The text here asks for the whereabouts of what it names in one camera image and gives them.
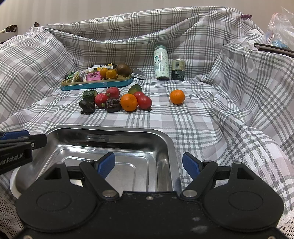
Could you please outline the dark mangosteen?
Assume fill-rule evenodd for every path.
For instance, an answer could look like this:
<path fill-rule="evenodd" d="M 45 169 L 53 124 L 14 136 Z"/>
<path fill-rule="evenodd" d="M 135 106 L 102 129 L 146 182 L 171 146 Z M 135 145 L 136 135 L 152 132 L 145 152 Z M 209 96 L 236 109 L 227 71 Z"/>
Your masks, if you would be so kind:
<path fill-rule="evenodd" d="M 95 103 L 93 101 L 88 101 L 85 99 L 79 101 L 79 107 L 82 109 L 81 113 L 85 114 L 92 114 L 96 110 Z"/>
<path fill-rule="evenodd" d="M 105 109 L 109 113 L 120 111 L 122 109 L 120 100 L 116 98 L 108 98 L 105 102 Z"/>

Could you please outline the cucumber piece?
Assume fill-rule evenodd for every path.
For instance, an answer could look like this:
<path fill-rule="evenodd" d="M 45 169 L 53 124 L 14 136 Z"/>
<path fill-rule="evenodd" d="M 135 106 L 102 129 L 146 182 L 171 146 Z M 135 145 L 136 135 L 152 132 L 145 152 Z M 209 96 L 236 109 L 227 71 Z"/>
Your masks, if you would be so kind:
<path fill-rule="evenodd" d="M 142 90 L 141 86 L 138 85 L 138 84 L 135 84 L 135 85 L 132 85 L 132 86 L 129 88 L 128 93 L 133 95 L 133 94 L 136 93 L 136 92 L 142 92 L 142 91 L 143 91 L 143 90 Z"/>
<path fill-rule="evenodd" d="M 98 95 L 96 90 L 87 90 L 83 92 L 83 100 L 94 102 L 96 95 Z"/>

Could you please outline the red radish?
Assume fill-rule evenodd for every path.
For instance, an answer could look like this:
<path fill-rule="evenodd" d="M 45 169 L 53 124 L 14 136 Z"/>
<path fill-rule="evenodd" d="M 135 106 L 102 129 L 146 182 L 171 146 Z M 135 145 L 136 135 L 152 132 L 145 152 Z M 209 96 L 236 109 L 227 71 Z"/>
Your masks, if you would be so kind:
<path fill-rule="evenodd" d="M 98 108 L 105 108 L 105 103 L 108 99 L 106 94 L 100 93 L 95 97 L 95 104 Z"/>
<path fill-rule="evenodd" d="M 117 87 L 110 87 L 106 90 L 106 95 L 108 98 L 119 99 L 120 90 Z"/>

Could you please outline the orange mandarin with stem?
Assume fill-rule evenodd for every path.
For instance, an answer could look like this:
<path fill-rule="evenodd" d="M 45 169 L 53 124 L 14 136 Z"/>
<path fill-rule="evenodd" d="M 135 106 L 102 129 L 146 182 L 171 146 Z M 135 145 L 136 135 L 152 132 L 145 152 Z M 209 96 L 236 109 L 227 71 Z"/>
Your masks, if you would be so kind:
<path fill-rule="evenodd" d="M 132 94 L 123 95 L 120 104 L 126 112 L 134 112 L 137 109 L 137 99 Z"/>

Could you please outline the lone orange mandarin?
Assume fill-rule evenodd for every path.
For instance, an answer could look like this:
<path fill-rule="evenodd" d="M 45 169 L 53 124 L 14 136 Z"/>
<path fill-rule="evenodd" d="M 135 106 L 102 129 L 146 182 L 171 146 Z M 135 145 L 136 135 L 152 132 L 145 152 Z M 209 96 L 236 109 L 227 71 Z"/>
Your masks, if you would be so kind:
<path fill-rule="evenodd" d="M 181 105 L 185 101 L 185 94 L 182 90 L 174 90 L 169 95 L 170 101 L 175 105 Z"/>

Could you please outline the red tomato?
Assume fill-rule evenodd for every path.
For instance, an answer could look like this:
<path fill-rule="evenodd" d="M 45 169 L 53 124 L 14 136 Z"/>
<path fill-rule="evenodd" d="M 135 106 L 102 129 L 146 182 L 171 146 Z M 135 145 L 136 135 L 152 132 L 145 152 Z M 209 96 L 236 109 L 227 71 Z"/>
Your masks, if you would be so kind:
<path fill-rule="evenodd" d="M 150 110 L 152 106 L 152 100 L 148 96 L 139 96 L 137 98 L 138 106 L 141 110 Z"/>
<path fill-rule="evenodd" d="M 145 94 L 143 92 L 137 91 L 133 94 L 136 99 L 138 100 L 140 97 L 145 96 Z"/>

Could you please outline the teal gold snack tin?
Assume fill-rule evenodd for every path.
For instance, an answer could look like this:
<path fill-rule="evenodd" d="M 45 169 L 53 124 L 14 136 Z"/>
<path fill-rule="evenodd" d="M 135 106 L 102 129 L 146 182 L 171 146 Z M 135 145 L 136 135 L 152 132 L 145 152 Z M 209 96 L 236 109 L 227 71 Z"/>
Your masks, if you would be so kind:
<path fill-rule="evenodd" d="M 98 81 L 82 81 L 82 82 L 62 82 L 61 89 L 63 91 L 81 90 L 81 89 L 96 89 L 106 87 L 125 87 L 133 82 L 132 75 L 123 77 L 118 75 L 117 79 L 104 79 Z"/>

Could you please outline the green candy wrapper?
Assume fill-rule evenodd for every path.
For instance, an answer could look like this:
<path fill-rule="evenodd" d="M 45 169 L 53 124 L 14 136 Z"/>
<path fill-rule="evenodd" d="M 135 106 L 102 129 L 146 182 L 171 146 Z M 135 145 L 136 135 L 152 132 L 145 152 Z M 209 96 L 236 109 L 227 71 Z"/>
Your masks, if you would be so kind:
<path fill-rule="evenodd" d="M 67 74 L 65 74 L 64 76 L 64 81 L 73 81 L 73 78 L 74 78 L 74 75 L 75 75 L 76 72 L 69 72 Z"/>

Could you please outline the clear dried fruit packet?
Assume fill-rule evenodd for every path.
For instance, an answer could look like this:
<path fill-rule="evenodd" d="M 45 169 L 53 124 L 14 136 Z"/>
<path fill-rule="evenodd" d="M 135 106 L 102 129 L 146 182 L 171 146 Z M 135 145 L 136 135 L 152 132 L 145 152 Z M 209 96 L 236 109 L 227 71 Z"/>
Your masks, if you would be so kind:
<path fill-rule="evenodd" d="M 75 82 L 86 81 L 87 74 L 92 73 L 94 71 L 95 71 L 94 68 L 88 68 L 82 71 L 72 72 L 71 82 L 75 83 Z"/>

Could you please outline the pink snack packet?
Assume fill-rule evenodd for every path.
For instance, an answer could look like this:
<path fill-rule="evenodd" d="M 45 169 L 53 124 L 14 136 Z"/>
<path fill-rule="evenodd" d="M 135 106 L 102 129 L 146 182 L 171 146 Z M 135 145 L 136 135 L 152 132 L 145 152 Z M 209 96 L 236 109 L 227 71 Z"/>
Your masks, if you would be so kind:
<path fill-rule="evenodd" d="M 86 81 L 99 81 L 102 80 L 100 71 L 88 73 L 86 76 Z"/>

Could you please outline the left small orange in tin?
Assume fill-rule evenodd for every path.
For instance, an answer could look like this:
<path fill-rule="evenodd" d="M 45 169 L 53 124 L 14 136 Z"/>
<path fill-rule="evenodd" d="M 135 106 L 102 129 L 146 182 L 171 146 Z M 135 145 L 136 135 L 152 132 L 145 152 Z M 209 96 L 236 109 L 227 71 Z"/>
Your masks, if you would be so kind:
<path fill-rule="evenodd" d="M 100 70 L 100 76 L 101 76 L 101 78 L 102 79 L 105 79 L 107 76 L 106 76 L 106 73 L 108 72 L 108 70 L 109 69 L 107 69 L 107 68 L 102 68 L 101 70 Z"/>

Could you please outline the small orange in tin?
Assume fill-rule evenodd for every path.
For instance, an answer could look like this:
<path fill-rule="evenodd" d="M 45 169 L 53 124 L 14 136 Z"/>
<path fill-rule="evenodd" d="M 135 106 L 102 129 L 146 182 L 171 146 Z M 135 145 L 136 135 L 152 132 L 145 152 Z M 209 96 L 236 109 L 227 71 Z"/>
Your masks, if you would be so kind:
<path fill-rule="evenodd" d="M 115 69 L 110 69 L 106 72 L 107 79 L 116 79 L 117 78 L 117 71 Z"/>
<path fill-rule="evenodd" d="M 106 76 L 106 73 L 108 72 L 108 70 L 109 69 L 107 69 L 107 68 L 102 68 L 101 70 L 100 70 L 100 76 L 101 76 L 101 78 L 102 79 L 105 79 L 107 76 Z"/>

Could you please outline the right small orange in tin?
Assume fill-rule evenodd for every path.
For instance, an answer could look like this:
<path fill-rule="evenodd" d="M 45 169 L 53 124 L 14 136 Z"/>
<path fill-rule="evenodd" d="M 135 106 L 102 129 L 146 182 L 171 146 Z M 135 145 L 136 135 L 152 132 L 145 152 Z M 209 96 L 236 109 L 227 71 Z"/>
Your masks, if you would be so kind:
<path fill-rule="evenodd" d="M 116 79 L 117 78 L 117 71 L 115 69 L 110 69 L 106 72 L 107 79 Z"/>

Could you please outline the plaid grey white cloth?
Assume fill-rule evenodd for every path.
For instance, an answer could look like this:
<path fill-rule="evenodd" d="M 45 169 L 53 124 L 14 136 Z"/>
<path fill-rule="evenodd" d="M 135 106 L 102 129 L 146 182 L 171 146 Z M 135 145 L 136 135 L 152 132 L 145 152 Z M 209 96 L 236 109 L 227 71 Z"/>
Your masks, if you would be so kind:
<path fill-rule="evenodd" d="M 293 238 L 293 59 L 260 52 L 263 32 L 234 8 L 147 10 L 30 30 L 1 45 L 1 131 L 44 133 L 62 124 L 157 129 L 178 159 L 190 152 L 230 166 L 246 164 L 282 198 L 279 229 Z M 166 47 L 169 80 L 155 78 L 156 44 Z M 172 60 L 185 60 L 173 80 Z M 64 92 L 65 74 L 126 63 L 150 96 L 150 112 L 83 115 L 82 91 Z M 175 105 L 169 95 L 182 90 Z"/>

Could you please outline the brown passion fruit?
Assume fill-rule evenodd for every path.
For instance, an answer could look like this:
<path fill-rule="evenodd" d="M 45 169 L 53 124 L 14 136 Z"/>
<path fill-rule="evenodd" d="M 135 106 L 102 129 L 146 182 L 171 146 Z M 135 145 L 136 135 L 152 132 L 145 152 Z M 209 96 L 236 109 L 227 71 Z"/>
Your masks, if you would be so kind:
<path fill-rule="evenodd" d="M 115 68 L 115 70 L 118 75 L 121 75 L 124 77 L 127 77 L 127 76 L 131 75 L 131 73 L 132 73 L 132 69 L 130 68 L 130 66 L 125 63 L 118 64 L 117 67 Z"/>

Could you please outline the yellow pastry packet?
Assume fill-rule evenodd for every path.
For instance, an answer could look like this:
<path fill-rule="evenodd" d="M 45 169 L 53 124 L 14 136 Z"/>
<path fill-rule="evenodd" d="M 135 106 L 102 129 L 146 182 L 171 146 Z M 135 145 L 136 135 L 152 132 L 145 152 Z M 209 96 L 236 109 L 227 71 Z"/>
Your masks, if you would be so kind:
<path fill-rule="evenodd" d="M 106 65 L 94 65 L 93 66 L 94 69 L 96 69 L 97 71 L 101 71 L 103 68 L 106 68 L 108 70 L 112 70 L 113 69 L 113 64 L 106 64 Z"/>

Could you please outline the silver foil packet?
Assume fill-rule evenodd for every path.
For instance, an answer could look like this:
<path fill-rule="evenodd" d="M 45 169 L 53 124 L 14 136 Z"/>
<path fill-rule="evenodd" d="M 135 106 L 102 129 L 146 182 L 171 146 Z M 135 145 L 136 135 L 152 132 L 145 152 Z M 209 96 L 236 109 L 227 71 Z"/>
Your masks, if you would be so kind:
<path fill-rule="evenodd" d="M 141 80 L 147 79 L 145 72 L 143 72 L 142 70 L 137 69 L 137 68 L 134 68 L 132 70 L 131 76 L 134 78 L 137 78 L 137 79 L 141 79 Z"/>

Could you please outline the green beverage can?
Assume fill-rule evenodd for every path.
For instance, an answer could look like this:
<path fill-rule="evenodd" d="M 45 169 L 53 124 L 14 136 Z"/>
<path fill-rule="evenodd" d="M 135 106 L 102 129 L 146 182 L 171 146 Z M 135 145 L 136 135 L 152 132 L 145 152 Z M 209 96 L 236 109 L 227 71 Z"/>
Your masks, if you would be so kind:
<path fill-rule="evenodd" d="M 173 80 L 184 80 L 185 78 L 185 60 L 173 59 L 172 60 L 172 74 Z"/>

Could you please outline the white cartoon cat bottle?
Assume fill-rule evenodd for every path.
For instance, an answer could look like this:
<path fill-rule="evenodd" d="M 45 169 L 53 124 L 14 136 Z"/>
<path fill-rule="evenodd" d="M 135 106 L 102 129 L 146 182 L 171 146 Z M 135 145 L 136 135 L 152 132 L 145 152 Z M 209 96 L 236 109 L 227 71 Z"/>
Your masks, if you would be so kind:
<path fill-rule="evenodd" d="M 156 44 L 154 50 L 155 78 L 158 80 L 169 80 L 169 62 L 167 49 L 162 44 Z"/>

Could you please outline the black flat device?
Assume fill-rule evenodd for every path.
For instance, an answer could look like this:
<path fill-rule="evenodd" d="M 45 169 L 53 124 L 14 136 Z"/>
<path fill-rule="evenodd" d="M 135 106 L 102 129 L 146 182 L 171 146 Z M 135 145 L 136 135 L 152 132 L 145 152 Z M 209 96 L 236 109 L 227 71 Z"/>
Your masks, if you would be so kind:
<path fill-rule="evenodd" d="M 257 48 L 258 51 L 277 53 L 294 58 L 294 52 L 289 49 L 259 43 L 254 43 L 254 47 Z"/>

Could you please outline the clear plastic bag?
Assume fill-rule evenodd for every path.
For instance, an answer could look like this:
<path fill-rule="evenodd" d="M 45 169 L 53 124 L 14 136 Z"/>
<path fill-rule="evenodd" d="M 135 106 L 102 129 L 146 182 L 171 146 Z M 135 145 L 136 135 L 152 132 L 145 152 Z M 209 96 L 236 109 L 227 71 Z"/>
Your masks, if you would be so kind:
<path fill-rule="evenodd" d="M 267 45 L 293 51 L 293 13 L 281 7 L 281 13 L 275 13 L 268 24 L 264 42 Z"/>

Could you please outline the purple clip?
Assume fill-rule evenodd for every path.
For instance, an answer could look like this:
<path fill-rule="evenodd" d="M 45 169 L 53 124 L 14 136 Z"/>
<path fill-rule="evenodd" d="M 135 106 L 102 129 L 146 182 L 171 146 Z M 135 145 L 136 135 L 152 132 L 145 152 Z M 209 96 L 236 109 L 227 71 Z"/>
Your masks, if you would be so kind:
<path fill-rule="evenodd" d="M 253 17 L 252 15 L 241 15 L 242 19 L 250 19 L 252 17 Z"/>

